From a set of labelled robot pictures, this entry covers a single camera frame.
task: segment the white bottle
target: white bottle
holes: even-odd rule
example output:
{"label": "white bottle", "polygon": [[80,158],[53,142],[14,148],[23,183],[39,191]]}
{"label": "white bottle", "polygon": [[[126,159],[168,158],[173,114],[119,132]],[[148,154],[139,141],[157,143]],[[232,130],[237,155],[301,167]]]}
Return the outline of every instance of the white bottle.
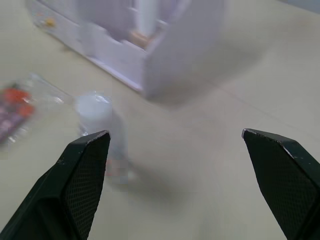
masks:
{"label": "white bottle", "polygon": [[105,130],[110,133],[106,175],[116,184],[128,183],[127,131],[124,121],[113,109],[111,99],[91,92],[76,99],[75,109],[81,136]]}

